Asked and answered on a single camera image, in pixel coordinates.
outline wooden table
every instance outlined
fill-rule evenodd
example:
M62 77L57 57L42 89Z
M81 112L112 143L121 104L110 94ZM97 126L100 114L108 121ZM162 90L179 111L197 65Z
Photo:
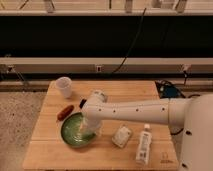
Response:
M177 170L178 162L167 126L151 125L153 142L148 165L135 162L139 133L143 123L127 121L104 121L102 135L89 146L72 149L61 136L62 123L56 123L56 115L67 105L79 112L82 98L91 91L101 89L109 102L158 99L152 81L73 81L73 94L64 99L51 82L41 113L36 123L23 168L25 170ZM121 124L127 125L133 136L124 149L111 141L113 133Z

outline green bowl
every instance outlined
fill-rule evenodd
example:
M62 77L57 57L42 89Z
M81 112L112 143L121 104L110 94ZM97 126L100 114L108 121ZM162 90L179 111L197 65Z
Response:
M69 116L61 127L62 139L73 148L84 147L96 137L95 133L83 134L79 132L82 120L82 113L75 113Z

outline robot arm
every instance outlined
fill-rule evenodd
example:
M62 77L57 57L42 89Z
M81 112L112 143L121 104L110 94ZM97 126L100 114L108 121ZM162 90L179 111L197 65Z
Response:
M91 94L82 108L84 129L95 132L103 119L184 125L179 171L213 170L213 94L196 99L106 101L102 91Z
M184 115L191 99L161 99L124 103L106 103L100 90L94 91L84 107L84 126L95 132L101 120L127 120L183 126Z

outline paper cup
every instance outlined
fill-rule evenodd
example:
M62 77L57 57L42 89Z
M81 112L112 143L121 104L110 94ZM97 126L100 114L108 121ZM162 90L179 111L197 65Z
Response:
M69 98L72 95L72 80L69 77L61 77L56 80L55 86L60 91L64 98Z

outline speckled floor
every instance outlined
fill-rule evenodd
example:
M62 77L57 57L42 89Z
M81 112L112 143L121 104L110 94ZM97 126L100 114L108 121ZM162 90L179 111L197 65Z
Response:
M23 171L22 162L45 92L0 92L0 171Z

